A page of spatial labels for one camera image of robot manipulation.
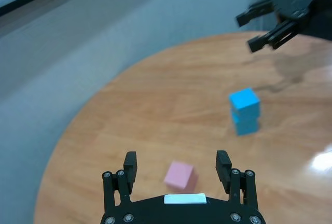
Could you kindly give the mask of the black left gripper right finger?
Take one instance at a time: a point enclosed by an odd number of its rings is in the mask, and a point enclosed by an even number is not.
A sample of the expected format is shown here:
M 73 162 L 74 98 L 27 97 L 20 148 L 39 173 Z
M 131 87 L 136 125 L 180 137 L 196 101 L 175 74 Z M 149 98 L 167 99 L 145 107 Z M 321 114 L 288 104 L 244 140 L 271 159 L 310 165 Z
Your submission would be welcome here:
M 249 207 L 257 207 L 255 173 L 252 170 L 241 172 L 233 168 L 230 158 L 224 150 L 216 152 L 215 167 L 218 178 L 229 196 L 229 202 L 241 204 L 240 192 L 242 192 L 243 204 Z

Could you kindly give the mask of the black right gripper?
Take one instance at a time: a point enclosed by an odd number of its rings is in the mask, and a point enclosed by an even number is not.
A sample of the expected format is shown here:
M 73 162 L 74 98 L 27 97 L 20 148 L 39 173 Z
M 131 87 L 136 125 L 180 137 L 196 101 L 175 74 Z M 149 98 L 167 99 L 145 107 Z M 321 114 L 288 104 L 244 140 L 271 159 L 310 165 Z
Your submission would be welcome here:
M 331 40 L 331 0 L 260 0 L 237 15 L 236 21 L 242 27 L 274 10 L 280 24 L 265 35 L 248 40 L 251 53 L 266 45 L 273 50 L 278 49 L 295 37 L 300 28 L 297 22 L 291 20 L 302 21 L 303 34 Z

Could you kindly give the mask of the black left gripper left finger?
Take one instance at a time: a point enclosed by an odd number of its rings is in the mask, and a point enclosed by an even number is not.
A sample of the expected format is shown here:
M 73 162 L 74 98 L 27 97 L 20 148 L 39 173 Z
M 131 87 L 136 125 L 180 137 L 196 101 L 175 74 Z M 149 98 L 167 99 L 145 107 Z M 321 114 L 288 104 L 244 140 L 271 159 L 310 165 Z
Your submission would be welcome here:
M 130 204 L 130 195 L 137 173 L 137 156 L 135 151 L 129 151 L 126 154 L 123 163 L 123 169 L 118 170 L 115 174 L 106 171 L 102 174 L 104 208 L 114 208 L 115 191 L 119 192 L 120 204 Z

